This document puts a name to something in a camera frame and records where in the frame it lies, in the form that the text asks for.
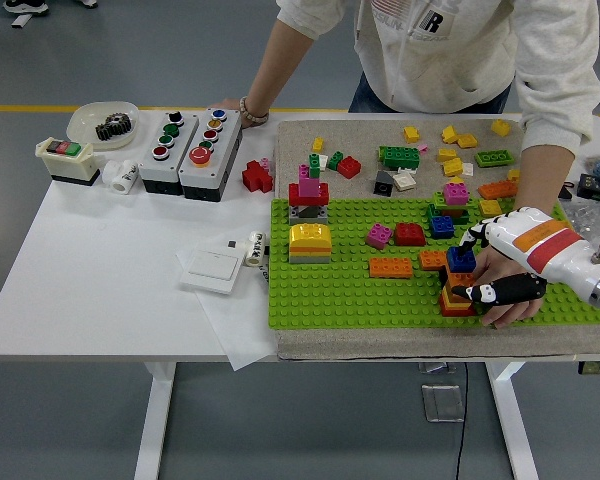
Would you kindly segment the person's right hand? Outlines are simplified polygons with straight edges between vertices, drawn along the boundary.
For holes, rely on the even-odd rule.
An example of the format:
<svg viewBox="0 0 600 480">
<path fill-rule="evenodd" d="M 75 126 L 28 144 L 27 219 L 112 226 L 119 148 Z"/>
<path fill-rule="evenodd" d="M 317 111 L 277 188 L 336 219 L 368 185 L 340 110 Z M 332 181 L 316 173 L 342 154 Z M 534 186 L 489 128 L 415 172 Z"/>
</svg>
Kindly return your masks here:
<svg viewBox="0 0 600 480">
<path fill-rule="evenodd" d="M 243 128 L 264 125 L 269 119 L 267 108 L 252 107 L 247 97 L 240 99 L 227 98 L 210 105 L 213 109 L 236 110 L 240 114 L 241 126 Z"/>
</svg>

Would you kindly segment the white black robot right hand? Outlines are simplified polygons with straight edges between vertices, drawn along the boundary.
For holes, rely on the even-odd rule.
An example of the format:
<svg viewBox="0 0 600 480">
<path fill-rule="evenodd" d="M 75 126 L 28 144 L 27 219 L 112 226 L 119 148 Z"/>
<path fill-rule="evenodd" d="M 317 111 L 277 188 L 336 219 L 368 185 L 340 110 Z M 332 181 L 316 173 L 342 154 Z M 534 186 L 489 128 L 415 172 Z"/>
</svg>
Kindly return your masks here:
<svg viewBox="0 0 600 480">
<path fill-rule="evenodd" d="M 459 252 L 476 243 L 491 245 L 527 272 L 486 285 L 454 287 L 452 292 L 486 305 L 509 305 L 542 297 L 549 283 L 564 283 L 577 296 L 600 308 L 600 246 L 535 208 L 523 207 L 469 228 Z"/>
</svg>

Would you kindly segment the person's left hand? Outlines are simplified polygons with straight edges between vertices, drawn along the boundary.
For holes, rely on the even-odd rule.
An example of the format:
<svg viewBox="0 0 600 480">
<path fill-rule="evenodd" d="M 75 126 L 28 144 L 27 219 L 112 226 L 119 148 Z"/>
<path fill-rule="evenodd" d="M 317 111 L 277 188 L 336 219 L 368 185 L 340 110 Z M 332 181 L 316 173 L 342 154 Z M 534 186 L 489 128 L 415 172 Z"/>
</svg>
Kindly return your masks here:
<svg viewBox="0 0 600 480">
<path fill-rule="evenodd" d="M 491 246 L 488 246 L 476 257 L 476 269 L 473 272 L 473 277 L 474 283 L 481 285 L 525 272 L 526 270 L 515 261 L 506 258 Z M 512 305 L 493 306 L 483 315 L 481 323 L 494 328 L 504 328 L 518 320 L 533 317 L 538 313 L 542 304 L 542 299 L 535 299 Z"/>
</svg>

